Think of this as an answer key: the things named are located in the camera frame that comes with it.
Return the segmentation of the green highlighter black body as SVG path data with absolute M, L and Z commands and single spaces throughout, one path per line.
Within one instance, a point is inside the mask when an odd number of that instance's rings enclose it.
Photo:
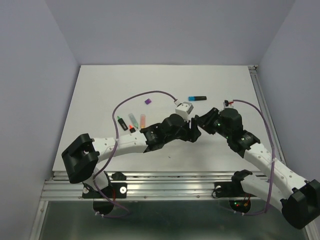
M 117 116 L 117 122 L 119 123 L 119 125 L 124 131 L 127 131 L 129 129 L 122 117 Z

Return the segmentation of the orange pastel highlighter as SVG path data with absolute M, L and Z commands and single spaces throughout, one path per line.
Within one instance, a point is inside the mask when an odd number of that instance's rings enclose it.
M 140 115 L 140 128 L 143 129 L 146 127 L 146 115 L 141 114 Z

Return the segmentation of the orange highlighter black body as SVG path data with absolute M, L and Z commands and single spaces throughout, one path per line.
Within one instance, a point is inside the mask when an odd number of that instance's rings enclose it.
M 131 133 L 135 133 L 136 132 L 136 128 L 133 126 L 133 125 L 129 125 L 129 131 L 131 132 Z

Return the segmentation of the mint pastel highlighter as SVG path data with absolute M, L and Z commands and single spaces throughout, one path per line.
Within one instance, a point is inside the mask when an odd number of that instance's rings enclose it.
M 137 121 L 137 119 L 135 118 L 134 114 L 133 114 L 133 113 L 129 113 L 129 114 L 128 114 L 128 117 L 129 117 L 132 125 L 133 125 L 135 128 L 138 129 L 138 128 L 139 128 L 139 124 L 138 124 L 138 121 Z

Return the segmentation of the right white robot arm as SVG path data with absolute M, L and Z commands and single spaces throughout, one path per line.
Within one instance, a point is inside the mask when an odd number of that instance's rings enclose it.
M 274 157 L 255 135 L 244 130 L 242 116 L 236 109 L 212 108 L 203 116 L 196 115 L 191 125 L 226 138 L 232 151 L 269 178 L 265 182 L 249 170 L 237 171 L 230 182 L 233 194 L 248 193 L 264 200 L 266 207 L 275 207 L 299 230 L 319 217 L 320 183 L 315 179 L 308 181 Z

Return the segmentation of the blue highlighter black body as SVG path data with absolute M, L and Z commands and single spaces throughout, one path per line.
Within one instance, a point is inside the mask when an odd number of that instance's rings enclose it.
M 188 101 L 194 102 L 194 101 L 206 101 L 206 96 L 189 96 Z

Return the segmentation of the purple highlighter cap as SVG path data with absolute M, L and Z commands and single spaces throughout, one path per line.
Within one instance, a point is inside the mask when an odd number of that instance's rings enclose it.
M 152 102 L 152 100 L 150 98 L 148 98 L 144 102 L 145 102 L 146 105 L 149 105 Z

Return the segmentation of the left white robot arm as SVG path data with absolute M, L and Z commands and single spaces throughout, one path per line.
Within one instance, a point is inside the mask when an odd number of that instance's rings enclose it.
M 92 178 L 96 165 L 110 157 L 157 151 L 174 140 L 194 143 L 200 136 L 195 118 L 185 121 L 173 113 L 161 123 L 119 138 L 91 138 L 87 133 L 81 134 L 61 156 L 69 182 L 78 184 Z

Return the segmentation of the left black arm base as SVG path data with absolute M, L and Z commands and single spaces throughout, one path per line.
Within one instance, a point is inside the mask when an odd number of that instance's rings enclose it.
M 121 172 L 108 176 L 106 172 L 97 177 L 84 181 L 82 198 L 93 199 L 92 207 L 95 215 L 102 218 L 122 218 L 130 214 L 130 211 L 117 200 L 126 199 L 128 184 L 126 176 Z

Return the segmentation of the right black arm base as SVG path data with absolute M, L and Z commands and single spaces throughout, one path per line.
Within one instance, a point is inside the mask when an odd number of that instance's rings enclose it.
M 237 214 L 251 215 L 249 213 L 251 209 L 251 197 L 252 195 L 245 192 L 241 182 L 247 177 L 253 177 L 253 173 L 246 169 L 241 171 L 236 171 L 231 177 L 231 181 L 220 181 L 214 184 L 214 189 L 211 193 L 213 199 L 219 198 L 240 198 L 238 200 L 229 200 L 230 208 Z

